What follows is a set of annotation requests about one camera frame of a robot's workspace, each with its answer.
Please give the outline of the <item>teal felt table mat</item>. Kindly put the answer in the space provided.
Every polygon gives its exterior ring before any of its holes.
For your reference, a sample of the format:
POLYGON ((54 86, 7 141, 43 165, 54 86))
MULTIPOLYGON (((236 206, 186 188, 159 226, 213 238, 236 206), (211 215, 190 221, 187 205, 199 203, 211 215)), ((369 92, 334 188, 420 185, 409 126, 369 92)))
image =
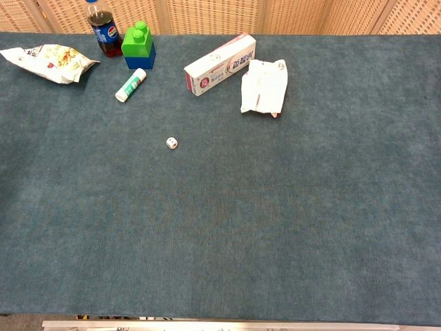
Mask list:
POLYGON ((257 37, 276 118, 241 73, 187 90, 226 36, 154 41, 121 103, 92 35, 0 33, 100 61, 61 85, 0 57, 0 313, 441 325, 440 35, 257 37))

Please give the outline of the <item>white tissue packet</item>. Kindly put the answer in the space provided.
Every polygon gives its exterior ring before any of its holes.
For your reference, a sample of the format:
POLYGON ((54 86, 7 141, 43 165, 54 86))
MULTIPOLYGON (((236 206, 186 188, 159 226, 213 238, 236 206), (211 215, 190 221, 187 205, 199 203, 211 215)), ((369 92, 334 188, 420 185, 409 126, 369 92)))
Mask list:
POLYGON ((276 118, 282 111, 288 83, 284 59, 275 62, 253 59, 241 83, 240 112, 270 114, 276 118))

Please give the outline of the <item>white toothpaste box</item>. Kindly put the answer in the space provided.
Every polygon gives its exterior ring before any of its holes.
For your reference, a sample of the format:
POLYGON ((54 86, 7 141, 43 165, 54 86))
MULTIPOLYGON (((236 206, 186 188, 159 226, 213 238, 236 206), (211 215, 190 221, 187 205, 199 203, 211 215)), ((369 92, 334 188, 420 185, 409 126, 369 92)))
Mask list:
POLYGON ((200 96, 242 70, 254 59, 256 40, 242 33, 184 67, 187 89, 200 96))

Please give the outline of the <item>white green glue stick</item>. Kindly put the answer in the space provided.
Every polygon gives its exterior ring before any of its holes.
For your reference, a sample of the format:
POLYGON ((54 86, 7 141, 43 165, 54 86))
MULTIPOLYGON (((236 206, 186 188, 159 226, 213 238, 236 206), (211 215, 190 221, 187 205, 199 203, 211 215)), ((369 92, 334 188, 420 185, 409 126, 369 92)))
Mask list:
POLYGON ((138 68, 130 76, 130 78, 115 93, 117 101, 124 103, 129 96, 135 91, 146 78, 147 73, 142 68, 138 68))

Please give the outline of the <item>blue toy building block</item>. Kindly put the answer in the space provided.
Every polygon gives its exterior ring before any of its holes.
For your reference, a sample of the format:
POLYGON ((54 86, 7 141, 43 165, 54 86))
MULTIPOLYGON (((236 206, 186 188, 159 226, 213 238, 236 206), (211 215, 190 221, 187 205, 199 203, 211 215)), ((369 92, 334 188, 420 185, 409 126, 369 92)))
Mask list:
POLYGON ((148 57, 125 57, 125 62, 129 69, 147 69, 151 70, 154 66, 154 60, 156 57, 156 50, 154 45, 150 50, 150 55, 148 57))

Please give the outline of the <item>green toy building block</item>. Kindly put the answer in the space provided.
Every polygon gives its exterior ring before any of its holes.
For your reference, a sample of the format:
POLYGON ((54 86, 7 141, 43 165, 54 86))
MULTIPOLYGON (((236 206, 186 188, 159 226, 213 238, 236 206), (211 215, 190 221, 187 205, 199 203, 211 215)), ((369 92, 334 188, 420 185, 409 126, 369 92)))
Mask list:
POLYGON ((149 57, 152 44, 152 34, 146 22, 137 21, 127 29, 121 49, 125 57, 149 57))

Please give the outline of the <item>woven rattan folding screen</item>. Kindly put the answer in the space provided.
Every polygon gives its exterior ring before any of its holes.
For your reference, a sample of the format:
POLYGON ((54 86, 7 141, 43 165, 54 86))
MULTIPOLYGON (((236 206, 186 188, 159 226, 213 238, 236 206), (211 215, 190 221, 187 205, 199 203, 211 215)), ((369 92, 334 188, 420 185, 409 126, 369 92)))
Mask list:
MULTIPOLYGON (((119 32, 439 34, 441 0, 104 0, 119 32)), ((0 0, 0 32, 90 33, 85 0, 0 0)))

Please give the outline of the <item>cola bottle with blue label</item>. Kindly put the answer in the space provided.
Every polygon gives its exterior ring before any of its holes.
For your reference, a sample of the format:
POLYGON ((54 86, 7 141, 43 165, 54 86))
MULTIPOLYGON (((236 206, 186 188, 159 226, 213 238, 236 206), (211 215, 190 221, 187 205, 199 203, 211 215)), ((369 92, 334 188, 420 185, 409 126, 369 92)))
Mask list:
POLYGON ((104 0, 85 0, 85 16, 103 53, 107 57, 121 56, 122 38, 104 0))

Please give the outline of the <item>white snack chip bag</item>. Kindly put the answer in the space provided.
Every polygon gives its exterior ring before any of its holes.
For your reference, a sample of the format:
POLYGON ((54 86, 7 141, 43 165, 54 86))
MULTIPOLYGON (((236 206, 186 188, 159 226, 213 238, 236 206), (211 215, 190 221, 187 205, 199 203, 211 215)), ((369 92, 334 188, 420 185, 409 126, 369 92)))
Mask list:
POLYGON ((59 84, 78 83, 81 75, 100 61, 92 60, 72 47, 43 44, 34 48, 0 50, 9 62, 59 84))

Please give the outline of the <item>aluminium frame rail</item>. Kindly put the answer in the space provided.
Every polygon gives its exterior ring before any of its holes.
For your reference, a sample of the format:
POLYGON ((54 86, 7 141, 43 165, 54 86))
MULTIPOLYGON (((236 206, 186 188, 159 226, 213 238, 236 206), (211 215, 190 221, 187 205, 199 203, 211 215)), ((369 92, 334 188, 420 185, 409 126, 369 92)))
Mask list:
POLYGON ((43 321, 43 331, 400 331, 398 325, 231 321, 43 321))

